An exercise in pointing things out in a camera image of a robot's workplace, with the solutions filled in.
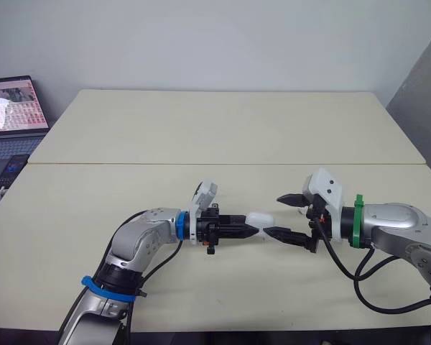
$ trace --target laptop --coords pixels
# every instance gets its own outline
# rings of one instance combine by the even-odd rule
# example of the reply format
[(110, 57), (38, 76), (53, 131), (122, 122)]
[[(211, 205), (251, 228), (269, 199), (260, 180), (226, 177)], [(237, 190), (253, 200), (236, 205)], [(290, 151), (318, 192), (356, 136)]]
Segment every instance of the laptop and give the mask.
[(29, 157), (49, 130), (30, 76), (0, 78), (0, 174), (12, 157)]

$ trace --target laptop screen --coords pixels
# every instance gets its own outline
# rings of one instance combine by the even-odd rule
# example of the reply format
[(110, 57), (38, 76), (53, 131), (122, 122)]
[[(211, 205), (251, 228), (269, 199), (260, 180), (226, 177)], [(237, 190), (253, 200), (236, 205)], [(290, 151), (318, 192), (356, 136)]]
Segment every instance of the laptop screen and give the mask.
[(31, 78), (0, 79), (0, 132), (47, 128)]

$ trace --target gray wall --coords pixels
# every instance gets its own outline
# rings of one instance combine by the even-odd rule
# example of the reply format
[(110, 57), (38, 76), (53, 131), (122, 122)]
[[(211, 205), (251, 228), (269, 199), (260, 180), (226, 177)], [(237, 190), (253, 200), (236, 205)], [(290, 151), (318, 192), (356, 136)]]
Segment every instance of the gray wall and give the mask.
[(431, 43), (387, 110), (431, 167)]
[(0, 0), (0, 77), (56, 119), (81, 88), (374, 91), (431, 40), (431, 0)]

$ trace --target white object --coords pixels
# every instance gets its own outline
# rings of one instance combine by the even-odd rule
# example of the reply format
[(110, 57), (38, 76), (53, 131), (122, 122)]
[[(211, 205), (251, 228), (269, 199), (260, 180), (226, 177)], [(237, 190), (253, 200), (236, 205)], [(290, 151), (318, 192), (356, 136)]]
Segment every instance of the white object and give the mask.
[(210, 180), (204, 180), (195, 191), (192, 202), (190, 203), (190, 242), (197, 244), (196, 238), (196, 218), (201, 215), (201, 211), (207, 209), (213, 202), (217, 193), (217, 185)]
[(312, 195), (318, 194), (325, 200), (325, 207), (332, 218), (332, 240), (341, 241), (340, 220), (343, 207), (342, 185), (323, 167), (316, 170), (310, 178), (305, 181), (303, 194), (312, 201)]
[[(304, 143), (307, 149), (300, 149)], [(29, 162), (424, 164), (425, 159), (372, 93), (83, 90)]]
[[(223, 193), (220, 190), (217, 195), (222, 214), (268, 210), (277, 225), (307, 231), (307, 219), (276, 202), (276, 197), (300, 191), (305, 176), (316, 168), (27, 165), (0, 202), (0, 328), (59, 328), (83, 287), (80, 279), (98, 266), (119, 224), (144, 209), (184, 208), (201, 176), (211, 176), (223, 186)], [(328, 168), (345, 181), (348, 200), (361, 193), (367, 202), (401, 201), (431, 216), (431, 171), (426, 165)], [(174, 249), (173, 244), (163, 246), (150, 267)], [(343, 242), (335, 250), (344, 262), (359, 262), (364, 254)], [(386, 257), (380, 252), (374, 256), (374, 262)], [(418, 271), (401, 260), (378, 271), (363, 288), (373, 304), (387, 308), (409, 304), (429, 293)], [(312, 254), (276, 240), (224, 239), (213, 256), (202, 246), (184, 243), (179, 254), (147, 282), (146, 292), (147, 298), (137, 301), (133, 331), (431, 325), (431, 307), (406, 318), (364, 307), (324, 246)]]
[(271, 228), (274, 226), (274, 218), (272, 215), (260, 212), (250, 212), (246, 216), (246, 224), (257, 228), (259, 232), (255, 236), (265, 238), (265, 228)]

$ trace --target laptop keyboard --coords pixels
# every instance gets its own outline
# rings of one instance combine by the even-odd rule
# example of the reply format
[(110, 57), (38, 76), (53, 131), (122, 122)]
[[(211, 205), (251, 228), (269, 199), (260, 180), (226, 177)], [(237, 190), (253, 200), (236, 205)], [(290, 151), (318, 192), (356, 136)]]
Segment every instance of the laptop keyboard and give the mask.
[(8, 159), (13, 155), (30, 155), (42, 139), (43, 137), (0, 140), (0, 160)]

